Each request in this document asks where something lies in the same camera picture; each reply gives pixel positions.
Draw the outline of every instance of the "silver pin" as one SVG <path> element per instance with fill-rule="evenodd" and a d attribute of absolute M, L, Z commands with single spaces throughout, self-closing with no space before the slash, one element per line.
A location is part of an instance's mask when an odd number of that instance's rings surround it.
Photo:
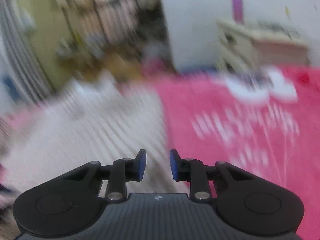
<path fill-rule="evenodd" d="M 111 192 L 107 195 L 107 198 L 110 200 L 119 200 L 122 198 L 122 194 L 120 192 Z"/>
<path fill-rule="evenodd" d="M 199 191 L 195 193 L 195 197 L 197 199 L 208 199 L 210 197 L 210 194 L 208 192 Z"/>

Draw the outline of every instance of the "ribbed gray panel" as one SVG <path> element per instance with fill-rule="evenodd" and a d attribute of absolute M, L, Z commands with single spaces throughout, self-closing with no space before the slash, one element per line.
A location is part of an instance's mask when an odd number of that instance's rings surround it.
<path fill-rule="evenodd" d="M 40 240 L 23 235 L 19 240 Z M 132 194 L 122 204 L 107 206 L 85 231 L 60 240 L 266 240 L 225 224 L 209 205 L 190 201 L 186 194 Z M 273 237 L 300 240 L 295 234 Z"/>

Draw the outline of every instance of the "pink clothing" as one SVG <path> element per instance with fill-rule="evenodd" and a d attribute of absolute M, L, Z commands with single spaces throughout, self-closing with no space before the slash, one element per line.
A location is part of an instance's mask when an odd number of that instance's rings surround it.
<path fill-rule="evenodd" d="M 155 87 L 164 104 L 170 148 L 206 165 L 230 162 L 291 190 L 305 206 L 297 234 L 316 240 L 320 71 L 306 71 L 270 70 L 274 87 L 259 91 L 214 77 L 167 78 Z"/>

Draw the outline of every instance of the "pink blanket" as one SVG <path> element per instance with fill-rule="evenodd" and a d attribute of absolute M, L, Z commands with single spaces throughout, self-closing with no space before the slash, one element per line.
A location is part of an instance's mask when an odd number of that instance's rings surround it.
<path fill-rule="evenodd" d="M 296 193 L 305 205 L 297 231 L 320 238 L 320 71 L 268 71 L 273 87 L 234 79 L 162 79 L 169 147 L 206 165 L 225 160 Z"/>

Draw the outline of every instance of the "curtain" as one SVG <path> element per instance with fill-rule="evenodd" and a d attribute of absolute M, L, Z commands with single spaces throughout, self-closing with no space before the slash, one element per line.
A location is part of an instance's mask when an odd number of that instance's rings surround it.
<path fill-rule="evenodd" d="M 37 103 L 53 91 L 24 36 L 18 11 L 16 0 L 0 0 L 1 61 L 21 98 Z"/>

